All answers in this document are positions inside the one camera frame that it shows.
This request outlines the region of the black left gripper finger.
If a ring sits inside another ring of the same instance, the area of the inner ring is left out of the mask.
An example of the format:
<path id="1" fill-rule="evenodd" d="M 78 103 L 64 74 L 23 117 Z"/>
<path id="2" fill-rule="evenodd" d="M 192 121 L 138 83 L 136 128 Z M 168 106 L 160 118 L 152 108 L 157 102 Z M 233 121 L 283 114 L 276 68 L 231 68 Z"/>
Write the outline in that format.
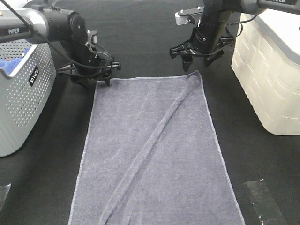
<path id="1" fill-rule="evenodd" d="M 110 86 L 111 86 L 111 76 L 110 76 L 110 75 L 105 76 L 105 77 L 103 78 L 103 81 L 105 82 L 105 84 L 106 84 L 107 87 L 110 87 Z"/>
<path id="2" fill-rule="evenodd" d="M 70 77 L 71 82 L 83 87 L 85 90 L 89 90 L 89 82 L 85 78 L 81 77 Z"/>

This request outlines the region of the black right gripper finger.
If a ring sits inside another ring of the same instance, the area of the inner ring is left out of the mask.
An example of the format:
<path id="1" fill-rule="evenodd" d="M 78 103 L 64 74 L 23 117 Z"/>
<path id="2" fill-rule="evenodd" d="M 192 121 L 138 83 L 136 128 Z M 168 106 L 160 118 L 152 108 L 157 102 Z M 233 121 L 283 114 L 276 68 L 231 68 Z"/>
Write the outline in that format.
<path id="1" fill-rule="evenodd" d="M 214 61 L 217 59 L 221 58 L 221 55 L 214 55 L 214 56 L 209 56 L 209 57 L 204 57 L 203 58 L 203 65 L 205 68 L 209 67 Z"/>
<path id="2" fill-rule="evenodd" d="M 191 56 L 182 56 L 182 68 L 184 72 L 187 72 L 190 66 L 194 63 L 193 57 Z"/>

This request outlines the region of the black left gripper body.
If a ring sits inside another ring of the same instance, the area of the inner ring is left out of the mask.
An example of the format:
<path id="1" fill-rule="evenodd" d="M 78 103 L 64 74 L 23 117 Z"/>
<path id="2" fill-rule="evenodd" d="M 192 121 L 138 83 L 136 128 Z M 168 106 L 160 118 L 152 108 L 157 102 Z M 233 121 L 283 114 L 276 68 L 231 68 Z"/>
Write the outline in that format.
<path id="1" fill-rule="evenodd" d="M 107 60 L 97 55 L 95 58 L 91 58 L 89 60 L 89 64 L 86 66 L 70 63 L 60 67 L 57 71 L 57 75 L 67 75 L 69 77 L 81 77 L 87 80 L 103 81 L 105 76 L 111 76 L 113 69 L 121 70 L 120 61 Z"/>

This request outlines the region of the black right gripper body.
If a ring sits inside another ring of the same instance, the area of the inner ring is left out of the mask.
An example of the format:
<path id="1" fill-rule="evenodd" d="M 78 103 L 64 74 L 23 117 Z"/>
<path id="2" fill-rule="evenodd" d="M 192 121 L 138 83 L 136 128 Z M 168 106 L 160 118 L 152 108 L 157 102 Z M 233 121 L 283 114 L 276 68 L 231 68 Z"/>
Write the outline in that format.
<path id="1" fill-rule="evenodd" d="M 217 42 L 216 46 L 213 47 L 213 50 L 204 51 L 200 47 L 196 47 L 191 40 L 187 40 L 176 47 L 170 49 L 170 56 L 174 59 L 177 56 L 182 57 L 205 57 L 209 60 L 217 57 L 222 57 L 224 54 L 223 49 L 227 46 L 233 46 L 235 43 L 235 38 L 225 38 L 221 37 Z"/>

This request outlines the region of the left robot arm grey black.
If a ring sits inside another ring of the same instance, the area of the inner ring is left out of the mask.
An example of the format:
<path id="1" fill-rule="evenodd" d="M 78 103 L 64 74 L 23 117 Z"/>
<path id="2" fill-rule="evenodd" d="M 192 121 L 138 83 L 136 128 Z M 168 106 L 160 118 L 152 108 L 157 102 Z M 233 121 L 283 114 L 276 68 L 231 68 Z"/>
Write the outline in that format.
<path id="1" fill-rule="evenodd" d="M 61 56 L 69 63 L 60 67 L 58 75 L 68 75 L 71 81 L 85 86 L 88 80 L 111 84 L 113 69 L 121 64 L 105 48 L 97 50 L 98 31 L 86 29 L 78 12 L 55 6 L 34 5 L 30 8 L 7 9 L 0 17 L 2 43 L 24 39 L 31 44 L 60 42 L 65 50 Z"/>

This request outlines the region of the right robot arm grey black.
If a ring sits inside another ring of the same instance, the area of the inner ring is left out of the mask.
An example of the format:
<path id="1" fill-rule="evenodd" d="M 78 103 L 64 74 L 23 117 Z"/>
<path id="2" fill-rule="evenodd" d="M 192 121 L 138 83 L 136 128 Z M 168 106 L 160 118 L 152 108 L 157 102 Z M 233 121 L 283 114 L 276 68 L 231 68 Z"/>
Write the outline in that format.
<path id="1" fill-rule="evenodd" d="M 227 34 L 228 20 L 234 12 L 245 13 L 257 17 L 266 9 L 298 15 L 298 0 L 205 0 L 204 6 L 181 9 L 175 13 L 177 25 L 193 24 L 190 38 L 170 49 L 171 58 L 181 57 L 184 72 L 193 64 L 194 57 L 202 57 L 203 64 L 208 67 L 224 54 L 223 49 L 236 42 L 236 36 Z"/>

